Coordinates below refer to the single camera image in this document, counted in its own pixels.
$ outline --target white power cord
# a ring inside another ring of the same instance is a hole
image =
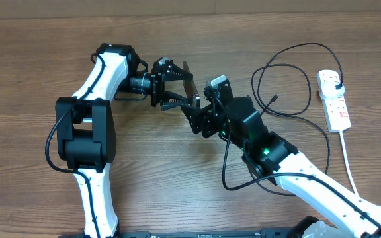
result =
[[[348,174],[349,182],[351,183],[351,186],[352,186],[352,189],[354,190],[355,195],[359,196],[357,188],[355,188],[355,183],[354,183],[354,179],[352,178],[351,170],[349,168],[347,147],[345,146],[345,139],[343,138],[343,131],[341,131],[341,130],[339,131],[339,136],[341,138],[343,160],[345,161],[345,167],[347,168],[347,174]]]

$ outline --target wooden table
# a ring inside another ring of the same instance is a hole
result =
[[[353,125],[345,137],[355,183],[363,198],[381,205],[381,12],[0,20],[0,237],[83,231],[76,181],[48,166],[44,142],[55,122],[55,101],[83,84],[93,68],[89,56],[102,42],[131,44],[149,65],[160,56],[179,65],[187,60],[200,92],[207,79],[224,74],[235,96],[252,96],[252,72],[279,50],[302,42],[327,44],[345,74]],[[333,57],[306,46],[277,62],[307,72],[313,97],[303,117],[327,129],[316,73],[337,70]],[[180,82],[167,88],[183,93]],[[263,100],[280,93],[272,107],[287,112],[303,109],[308,99],[306,81],[293,69],[269,69],[261,92]],[[117,133],[112,201],[123,231],[254,230],[319,216],[299,198],[268,194],[256,185],[225,190],[225,143],[194,135],[179,108],[161,112],[147,99],[114,102],[112,111]],[[324,169],[327,150],[319,131],[300,121],[263,119]],[[351,189],[339,136],[328,135],[329,174]],[[55,144],[52,160],[66,166]],[[233,147],[229,156],[227,182],[248,181],[241,151]]]

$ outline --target robotic arm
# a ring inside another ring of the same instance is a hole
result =
[[[131,46],[102,44],[96,55],[95,67],[82,88],[56,103],[58,153],[75,173],[85,210],[82,237],[120,237],[109,181],[110,163],[116,153],[110,103],[118,91],[150,95],[151,106],[160,104],[162,110],[180,106],[194,134],[201,132],[209,138],[219,133],[223,139],[228,135],[228,144],[243,150],[243,162],[258,178],[247,185],[269,179],[299,196],[337,227],[317,219],[306,220],[288,237],[381,237],[381,207],[354,195],[316,168],[291,143],[269,132],[251,98],[233,97],[225,76],[207,83],[203,92],[211,103],[200,108],[186,62],[180,68],[169,58],[160,58],[149,73],[148,69],[137,71],[139,63],[145,63]],[[176,80],[183,81],[185,97],[165,90],[165,82]],[[92,130],[74,128],[82,122],[91,122]],[[225,182],[224,186],[228,190],[242,187],[229,188]]]

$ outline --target white robotic arm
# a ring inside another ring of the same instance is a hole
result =
[[[313,175],[332,186],[344,195],[345,198],[356,204],[362,211],[367,212],[371,218],[381,224],[381,206],[359,198],[347,190],[314,166],[303,153],[290,154],[279,165],[280,169],[275,171],[274,174],[304,173]],[[275,180],[278,186],[303,199],[338,228],[336,230],[326,224],[322,224],[322,228],[318,227],[317,229],[307,230],[304,237],[324,237],[324,235],[327,235],[325,231],[329,231],[329,233],[334,231],[332,237],[337,237],[338,234],[341,235],[340,237],[362,237],[364,232],[373,234],[378,229],[357,211],[354,211],[348,203],[330,191],[330,189],[314,180],[295,176],[279,176]]]
[[[233,98],[226,77],[219,77],[208,84],[204,94],[211,105],[199,108],[199,95],[189,69],[182,70],[171,60],[160,58],[158,64],[154,64],[152,73],[139,75],[132,82],[130,78],[136,74],[140,61],[133,48],[103,44],[97,53],[95,67],[85,84],[73,97],[60,98],[56,105],[58,120],[62,118],[60,115],[67,113],[66,119],[57,129],[60,157],[67,161],[70,169],[85,175],[91,188],[90,193],[83,176],[75,174],[85,210],[85,237],[119,237],[118,218],[112,205],[109,181],[110,163],[114,159],[116,148],[110,103],[118,88],[125,82],[134,85],[131,86],[133,89],[138,87],[140,92],[151,93],[151,106],[163,103],[163,110],[181,106],[195,134],[202,132],[202,136],[208,138],[217,132],[225,135],[225,131],[230,131],[236,145],[246,147],[247,142],[253,143],[248,147],[252,159],[243,157],[243,160],[259,178],[278,173],[304,173],[314,176],[333,187],[381,225],[380,206],[354,195],[316,168],[293,145],[274,132],[268,133],[261,115],[253,108],[251,99]],[[99,57],[105,62],[104,67]],[[102,75],[83,103],[75,102],[87,93],[102,69]],[[181,79],[187,98],[164,91],[164,81]],[[74,129],[73,123],[80,122],[92,122],[92,132]],[[263,154],[262,148],[257,147],[270,147],[271,153]],[[306,177],[277,176],[274,179],[281,188],[299,196],[337,227],[336,229],[317,222],[305,230],[304,237],[363,237],[365,234],[377,233],[376,225],[354,211],[353,207],[324,185]]]

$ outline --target power strip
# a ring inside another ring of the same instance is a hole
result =
[[[333,70],[321,70],[317,74],[317,81],[321,96],[322,92],[326,90],[324,85],[331,87],[331,89],[327,89],[330,91],[334,89],[335,82],[340,82],[339,74]],[[348,108],[343,95],[336,94],[335,97],[326,97],[325,99],[321,97],[321,101],[329,132],[340,132],[351,127]]]
[[[323,103],[327,128],[329,129],[329,132],[339,132],[342,144],[343,159],[345,160],[349,182],[351,182],[354,193],[358,196],[358,191],[355,187],[351,170],[349,168],[347,149],[343,137],[343,131],[351,127],[347,104],[345,102],[345,97],[343,96],[345,88],[335,88],[335,85],[340,82],[340,79],[339,74],[333,70],[326,69],[318,72],[317,81],[319,89],[318,92]]]

